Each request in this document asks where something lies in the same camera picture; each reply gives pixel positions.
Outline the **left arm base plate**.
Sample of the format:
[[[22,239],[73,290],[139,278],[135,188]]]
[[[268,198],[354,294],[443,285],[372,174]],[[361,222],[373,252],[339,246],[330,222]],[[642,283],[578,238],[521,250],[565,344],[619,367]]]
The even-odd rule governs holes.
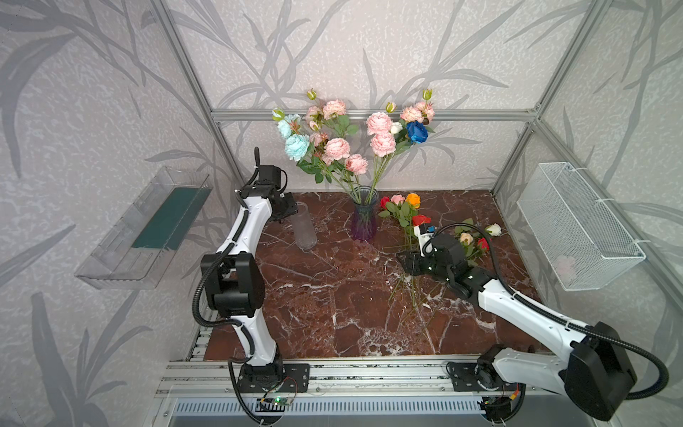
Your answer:
[[[305,363],[273,363],[263,367],[244,365],[238,376],[240,392],[257,393],[276,389],[278,392],[306,392],[311,366]]]

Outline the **blue rose stem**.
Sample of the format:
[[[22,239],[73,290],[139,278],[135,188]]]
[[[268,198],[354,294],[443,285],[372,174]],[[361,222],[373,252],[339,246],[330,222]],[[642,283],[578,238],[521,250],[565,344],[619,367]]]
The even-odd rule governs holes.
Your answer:
[[[424,143],[429,137],[429,130],[418,121],[407,123],[407,138],[412,143]]]

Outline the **red rose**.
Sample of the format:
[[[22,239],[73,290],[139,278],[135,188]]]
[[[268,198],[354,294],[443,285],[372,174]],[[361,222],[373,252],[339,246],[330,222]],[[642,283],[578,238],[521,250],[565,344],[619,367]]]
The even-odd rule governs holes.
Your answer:
[[[478,240],[478,249],[482,252],[488,252],[490,250],[489,243],[485,238],[480,238]]]

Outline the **aluminium front rail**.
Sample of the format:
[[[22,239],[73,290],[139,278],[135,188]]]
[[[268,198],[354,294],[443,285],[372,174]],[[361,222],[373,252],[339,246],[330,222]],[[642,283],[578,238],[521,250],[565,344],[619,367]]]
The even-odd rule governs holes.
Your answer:
[[[564,396],[565,385],[558,377],[560,359],[550,354],[526,354],[505,350],[498,370],[507,383],[532,394]],[[306,392],[298,398],[369,396],[484,396],[492,392],[454,391],[446,374],[446,363],[478,362],[476,355],[359,357],[332,359],[288,359],[285,363],[311,366]],[[163,375],[155,396],[161,398],[230,397],[238,389],[241,366],[225,362],[172,362]]]

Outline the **pink peony stem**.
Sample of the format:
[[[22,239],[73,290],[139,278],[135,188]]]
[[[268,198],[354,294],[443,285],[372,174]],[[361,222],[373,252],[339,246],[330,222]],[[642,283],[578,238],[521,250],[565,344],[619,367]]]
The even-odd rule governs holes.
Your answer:
[[[350,144],[343,138],[334,138],[324,144],[318,154],[321,175],[329,183],[336,183],[353,201],[361,201],[360,177],[366,174],[369,162],[359,154],[352,154]]]

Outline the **pink white carnation stem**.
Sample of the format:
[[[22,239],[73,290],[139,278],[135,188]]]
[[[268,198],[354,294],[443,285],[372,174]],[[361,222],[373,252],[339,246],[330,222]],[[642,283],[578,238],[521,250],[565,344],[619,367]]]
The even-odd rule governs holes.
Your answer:
[[[306,96],[312,105],[308,108],[304,122],[311,130],[320,132],[325,127],[338,137],[345,137],[349,133],[350,119],[343,101],[323,101],[314,89],[309,89]]]

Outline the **green circuit board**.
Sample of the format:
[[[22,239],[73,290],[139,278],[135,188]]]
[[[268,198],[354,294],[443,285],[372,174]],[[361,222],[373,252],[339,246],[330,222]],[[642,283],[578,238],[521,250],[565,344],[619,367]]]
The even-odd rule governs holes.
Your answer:
[[[262,397],[258,401],[258,407],[265,412],[284,412],[287,407],[290,407],[295,402],[295,394],[291,395],[277,395],[274,397]]]

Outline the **clear acrylic wall shelf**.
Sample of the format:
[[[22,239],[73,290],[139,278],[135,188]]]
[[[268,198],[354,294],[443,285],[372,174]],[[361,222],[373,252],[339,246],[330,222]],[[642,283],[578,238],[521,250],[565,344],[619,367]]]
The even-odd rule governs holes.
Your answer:
[[[156,288],[212,190],[206,172],[161,167],[75,276],[99,290]]]

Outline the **orange rose stem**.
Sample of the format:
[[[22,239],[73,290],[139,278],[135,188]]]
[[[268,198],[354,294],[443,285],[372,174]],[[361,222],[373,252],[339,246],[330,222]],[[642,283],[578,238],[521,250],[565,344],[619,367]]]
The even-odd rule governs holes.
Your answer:
[[[402,204],[401,213],[407,220],[411,220],[414,216],[418,215],[420,206],[420,197],[415,193],[409,193]]]

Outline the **pink ranunculus stem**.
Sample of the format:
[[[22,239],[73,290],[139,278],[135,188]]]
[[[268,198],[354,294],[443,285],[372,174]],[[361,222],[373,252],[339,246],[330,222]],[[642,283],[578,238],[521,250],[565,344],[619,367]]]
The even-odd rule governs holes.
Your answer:
[[[370,147],[374,155],[372,190],[376,189],[396,151],[396,140],[391,133],[392,126],[393,121],[386,111],[375,112],[366,120],[366,131],[371,136]]]

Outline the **pink lisianthus flower stem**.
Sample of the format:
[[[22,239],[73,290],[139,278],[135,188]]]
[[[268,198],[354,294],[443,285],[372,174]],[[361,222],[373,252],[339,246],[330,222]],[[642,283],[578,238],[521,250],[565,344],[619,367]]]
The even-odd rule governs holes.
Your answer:
[[[407,123],[417,122],[423,125],[428,125],[435,116],[435,110],[432,103],[430,102],[432,98],[432,90],[423,90],[423,98],[416,104],[405,107],[401,114],[400,119]]]

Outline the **pale green hydrangea stem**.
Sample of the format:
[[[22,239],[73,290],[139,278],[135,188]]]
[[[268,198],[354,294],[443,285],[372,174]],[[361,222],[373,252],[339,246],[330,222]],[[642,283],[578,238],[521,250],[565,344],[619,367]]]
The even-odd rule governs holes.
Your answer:
[[[325,181],[321,160],[311,136],[304,130],[304,122],[298,114],[286,114],[284,110],[272,110],[277,131],[285,142],[286,156],[302,171],[312,175],[316,183]]]

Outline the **white rose stem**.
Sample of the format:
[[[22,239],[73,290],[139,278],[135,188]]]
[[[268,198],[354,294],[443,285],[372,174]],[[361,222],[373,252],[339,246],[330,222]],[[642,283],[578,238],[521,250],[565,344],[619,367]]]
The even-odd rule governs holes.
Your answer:
[[[403,130],[403,125],[402,125],[400,122],[393,122],[393,123],[391,124],[391,130],[390,130],[390,132],[391,132],[392,135],[397,135],[397,134],[400,133],[402,130]]]

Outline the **pink rose bouquet stem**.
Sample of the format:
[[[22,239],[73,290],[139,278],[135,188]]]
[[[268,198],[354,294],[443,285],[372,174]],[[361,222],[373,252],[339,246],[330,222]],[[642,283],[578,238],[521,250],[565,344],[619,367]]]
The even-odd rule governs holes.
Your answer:
[[[329,140],[329,135],[323,131],[325,118],[322,108],[318,106],[309,107],[304,122],[312,131],[311,141],[315,147],[325,144]]]

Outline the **clear frosted glass vase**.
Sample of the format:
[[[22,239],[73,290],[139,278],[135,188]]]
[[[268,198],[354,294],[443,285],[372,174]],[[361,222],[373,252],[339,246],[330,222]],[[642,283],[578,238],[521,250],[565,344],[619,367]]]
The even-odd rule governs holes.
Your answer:
[[[318,237],[309,213],[309,207],[303,202],[298,202],[297,212],[288,220],[292,226],[297,247],[302,251],[313,249],[318,243]]]

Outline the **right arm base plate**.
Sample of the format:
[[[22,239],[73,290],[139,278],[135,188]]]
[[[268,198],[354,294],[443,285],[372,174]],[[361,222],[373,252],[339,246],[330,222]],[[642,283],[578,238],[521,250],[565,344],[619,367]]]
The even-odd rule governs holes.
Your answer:
[[[512,394],[519,390],[518,384],[505,382],[494,368],[487,364],[449,361],[446,363],[446,374],[454,391]]]

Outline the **purple blue glass vase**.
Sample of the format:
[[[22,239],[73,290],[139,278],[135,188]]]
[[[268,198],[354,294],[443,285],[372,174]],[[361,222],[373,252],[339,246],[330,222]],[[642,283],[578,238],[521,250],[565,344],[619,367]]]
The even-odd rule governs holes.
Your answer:
[[[361,185],[352,192],[354,212],[351,216],[350,236],[358,241],[370,241],[377,233],[379,195],[370,186]]]

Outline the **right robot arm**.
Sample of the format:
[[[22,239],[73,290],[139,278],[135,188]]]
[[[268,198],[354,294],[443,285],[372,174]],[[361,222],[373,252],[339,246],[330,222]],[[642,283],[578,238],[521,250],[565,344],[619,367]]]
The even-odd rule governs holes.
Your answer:
[[[418,247],[398,254],[404,271],[443,283],[462,300],[503,318],[548,349],[520,352],[501,345],[478,360],[482,387],[499,382],[535,386],[568,398],[588,416],[610,420],[626,400],[644,400],[665,389],[667,366],[651,352],[623,341],[609,325],[589,325],[553,311],[507,285],[499,263],[473,267],[449,227],[413,228]]]

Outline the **small pink rose stem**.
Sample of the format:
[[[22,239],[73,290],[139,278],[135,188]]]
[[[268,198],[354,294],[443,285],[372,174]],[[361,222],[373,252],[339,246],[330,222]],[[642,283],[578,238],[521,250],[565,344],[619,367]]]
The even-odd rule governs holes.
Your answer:
[[[410,224],[411,208],[412,206],[406,198],[400,194],[382,197],[378,216],[380,218],[393,218],[398,221],[401,227],[407,227]]]

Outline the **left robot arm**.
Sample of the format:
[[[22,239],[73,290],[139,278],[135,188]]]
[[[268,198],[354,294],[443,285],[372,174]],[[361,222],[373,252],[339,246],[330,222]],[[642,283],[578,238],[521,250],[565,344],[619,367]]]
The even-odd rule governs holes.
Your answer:
[[[268,222],[281,222],[298,213],[287,174],[263,165],[254,150],[254,173],[237,190],[240,210],[229,236],[214,254],[200,262],[201,280],[192,299],[192,316],[201,327],[231,326],[239,334],[245,357],[241,375],[250,381],[278,384],[285,378],[282,356],[265,318],[265,280],[255,252]]]

